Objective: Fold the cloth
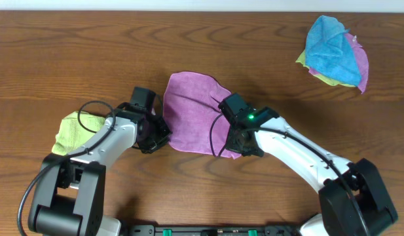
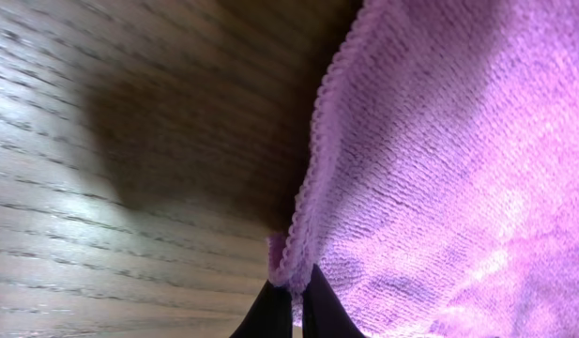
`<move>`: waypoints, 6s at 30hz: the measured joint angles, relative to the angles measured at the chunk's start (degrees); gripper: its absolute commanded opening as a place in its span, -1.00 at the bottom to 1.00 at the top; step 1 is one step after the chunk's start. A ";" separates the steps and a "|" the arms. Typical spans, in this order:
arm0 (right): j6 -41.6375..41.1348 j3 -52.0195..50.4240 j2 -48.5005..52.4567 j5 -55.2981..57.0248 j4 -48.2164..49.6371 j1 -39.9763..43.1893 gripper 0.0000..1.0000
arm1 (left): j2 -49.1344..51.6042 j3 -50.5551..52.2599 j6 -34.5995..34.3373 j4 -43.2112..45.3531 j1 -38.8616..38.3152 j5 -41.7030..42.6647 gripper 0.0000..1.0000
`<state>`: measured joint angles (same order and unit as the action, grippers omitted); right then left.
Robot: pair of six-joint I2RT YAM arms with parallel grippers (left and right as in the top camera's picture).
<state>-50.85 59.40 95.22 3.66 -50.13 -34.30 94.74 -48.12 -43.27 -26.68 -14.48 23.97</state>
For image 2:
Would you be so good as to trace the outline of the purple microfiber cloth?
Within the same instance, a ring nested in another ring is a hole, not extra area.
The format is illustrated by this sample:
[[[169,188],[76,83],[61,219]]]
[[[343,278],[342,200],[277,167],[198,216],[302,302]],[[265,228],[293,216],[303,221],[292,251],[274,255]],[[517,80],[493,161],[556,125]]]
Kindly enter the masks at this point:
[[[579,337],[579,0],[371,0],[269,279],[373,337]]]

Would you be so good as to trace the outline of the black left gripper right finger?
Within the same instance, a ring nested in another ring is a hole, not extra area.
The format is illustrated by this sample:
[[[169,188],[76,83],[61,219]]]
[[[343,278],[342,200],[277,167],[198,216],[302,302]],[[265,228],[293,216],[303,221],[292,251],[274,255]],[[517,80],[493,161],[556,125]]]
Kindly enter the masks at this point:
[[[312,266],[311,280],[302,299],[304,338],[365,338],[317,265]]]

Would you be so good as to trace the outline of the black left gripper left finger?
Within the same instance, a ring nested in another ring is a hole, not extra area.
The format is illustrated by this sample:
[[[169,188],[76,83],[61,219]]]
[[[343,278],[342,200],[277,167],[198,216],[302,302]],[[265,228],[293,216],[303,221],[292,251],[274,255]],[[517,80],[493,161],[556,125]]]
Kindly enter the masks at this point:
[[[266,281],[241,324],[230,338],[292,338],[290,293]]]

